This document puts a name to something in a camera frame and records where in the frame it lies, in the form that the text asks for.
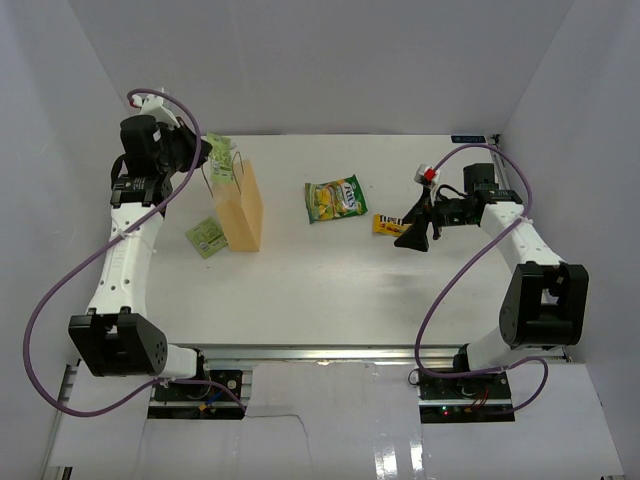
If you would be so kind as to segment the light green snack packet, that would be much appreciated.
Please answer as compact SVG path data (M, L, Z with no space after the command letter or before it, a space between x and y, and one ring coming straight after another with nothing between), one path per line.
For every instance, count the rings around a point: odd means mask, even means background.
M207 133L205 140L211 145L209 154L210 179L213 183L233 181L232 152L234 144L229 137Z
M187 230L185 236L202 259L210 258L228 245L221 226L213 217Z

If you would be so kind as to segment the yellow M&M's packet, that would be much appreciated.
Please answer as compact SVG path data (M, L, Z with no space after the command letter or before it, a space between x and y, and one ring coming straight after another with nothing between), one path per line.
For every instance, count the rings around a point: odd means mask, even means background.
M375 214L373 216L372 233L375 235L400 237L410 226L410 223L404 222L401 218Z

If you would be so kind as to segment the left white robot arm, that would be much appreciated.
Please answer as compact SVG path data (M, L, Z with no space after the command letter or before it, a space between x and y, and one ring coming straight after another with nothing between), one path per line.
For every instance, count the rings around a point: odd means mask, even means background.
M176 378L188 398L211 387L193 348L172 345L149 320L146 286L163 204L171 178L201 165L209 147L196 144L184 121L172 114L138 114L120 124L123 154L111 171L110 247L86 313L70 319L68 331L89 371L97 377Z

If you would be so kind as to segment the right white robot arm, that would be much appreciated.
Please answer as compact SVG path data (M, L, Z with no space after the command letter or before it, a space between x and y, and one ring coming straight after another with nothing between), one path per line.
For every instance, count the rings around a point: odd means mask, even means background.
M421 165L414 180L422 193L403 219L408 228L395 240L396 247L425 252L443 228L476 225L490 237L512 274L497 327L461 347L454 357L451 384L459 396L477 397L488 385L486 373L513 365L530 349L579 342L589 274L543 241L519 195L496 183L492 164L465 167L464 189L452 198L443 195L439 174L430 166Z

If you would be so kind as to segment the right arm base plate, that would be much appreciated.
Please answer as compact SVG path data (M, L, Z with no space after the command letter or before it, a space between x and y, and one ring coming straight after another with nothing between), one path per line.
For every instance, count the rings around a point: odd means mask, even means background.
M414 369L408 375L408 382L417 390L423 425L515 421L505 373L441 379Z

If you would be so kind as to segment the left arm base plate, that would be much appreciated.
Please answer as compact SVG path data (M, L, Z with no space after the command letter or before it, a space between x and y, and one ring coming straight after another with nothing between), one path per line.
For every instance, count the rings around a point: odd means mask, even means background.
M241 420L244 410L234 398L248 404L245 393L249 386L245 383L242 370L210 370L210 381L224 385L232 396L223 389L211 385L186 385L170 383L166 387L155 387L148 408L149 419L164 420Z

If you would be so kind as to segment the green Fox's candy bag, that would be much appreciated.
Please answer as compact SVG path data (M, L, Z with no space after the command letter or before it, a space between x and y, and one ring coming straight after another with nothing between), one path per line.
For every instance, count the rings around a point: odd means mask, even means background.
M306 183L305 206L310 224L365 215L368 206L356 175L320 184Z

